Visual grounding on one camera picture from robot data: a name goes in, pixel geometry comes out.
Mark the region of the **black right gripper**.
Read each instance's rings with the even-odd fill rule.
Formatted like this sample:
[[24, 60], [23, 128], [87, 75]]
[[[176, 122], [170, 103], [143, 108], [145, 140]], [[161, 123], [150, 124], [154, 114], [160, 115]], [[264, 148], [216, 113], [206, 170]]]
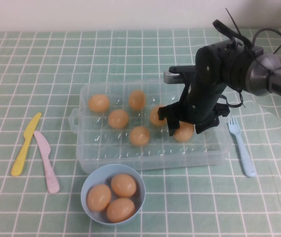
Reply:
[[179, 109], [182, 121], [195, 124], [196, 134], [217, 127], [219, 120], [215, 119], [219, 116], [226, 117], [230, 113], [227, 104], [217, 102], [226, 87], [227, 85], [222, 82], [208, 83], [195, 73], [184, 101], [181, 102], [181, 109], [179, 102], [158, 109], [159, 120], [167, 121], [169, 136], [173, 136], [180, 128]]

